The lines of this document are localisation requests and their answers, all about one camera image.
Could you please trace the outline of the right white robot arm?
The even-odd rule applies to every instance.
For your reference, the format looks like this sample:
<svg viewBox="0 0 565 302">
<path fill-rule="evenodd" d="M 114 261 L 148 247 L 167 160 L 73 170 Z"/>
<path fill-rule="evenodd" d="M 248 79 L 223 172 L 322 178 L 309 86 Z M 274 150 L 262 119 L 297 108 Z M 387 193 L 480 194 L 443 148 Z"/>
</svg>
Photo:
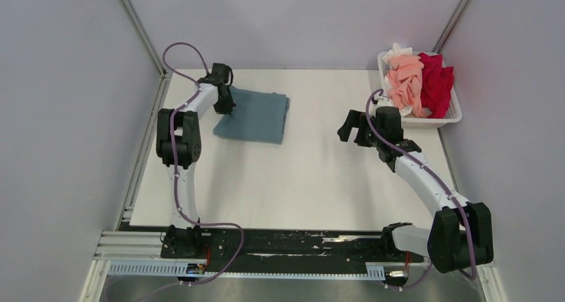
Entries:
<svg viewBox="0 0 565 302">
<path fill-rule="evenodd" d="M 400 112 L 379 107 L 374 113 L 350 110 L 336 134 L 347 142 L 374 148 L 378 158 L 418 195 L 432 213 L 428 229 L 412 223 L 393 223 L 382 231 L 380 250 L 389 260 L 406 252 L 430 259 L 441 273 L 474 269 L 494 260 L 492 215 L 484 203 L 473 203 L 451 189 L 433 170 L 422 149 L 405 138 Z"/>
</svg>

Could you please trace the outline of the blue-grey t shirt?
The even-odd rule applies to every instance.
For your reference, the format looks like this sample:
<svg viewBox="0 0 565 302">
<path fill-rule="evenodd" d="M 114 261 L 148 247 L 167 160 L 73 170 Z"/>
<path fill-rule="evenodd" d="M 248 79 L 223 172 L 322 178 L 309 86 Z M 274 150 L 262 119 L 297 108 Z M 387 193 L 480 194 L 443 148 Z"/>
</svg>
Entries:
<svg viewBox="0 0 565 302">
<path fill-rule="evenodd" d="M 283 142 L 290 99 L 279 93 L 263 93 L 231 87 L 236 104 L 213 129 L 223 139 L 280 145 Z"/>
</svg>

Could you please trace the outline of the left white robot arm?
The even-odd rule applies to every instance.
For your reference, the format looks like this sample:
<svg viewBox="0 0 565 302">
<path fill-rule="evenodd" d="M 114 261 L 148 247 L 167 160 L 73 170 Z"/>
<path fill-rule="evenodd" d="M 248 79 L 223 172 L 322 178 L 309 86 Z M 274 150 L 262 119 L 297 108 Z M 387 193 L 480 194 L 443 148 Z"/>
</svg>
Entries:
<svg viewBox="0 0 565 302">
<path fill-rule="evenodd" d="M 195 167 L 203 148 L 199 122 L 210 108 L 223 115 L 232 112 L 232 82 L 233 70 L 215 63 L 212 71 L 196 82 L 193 96 L 158 113 L 156 152 L 167 167 L 173 192 L 171 225 L 164 246 L 188 258 L 198 257 L 204 248 L 195 197 Z"/>
</svg>

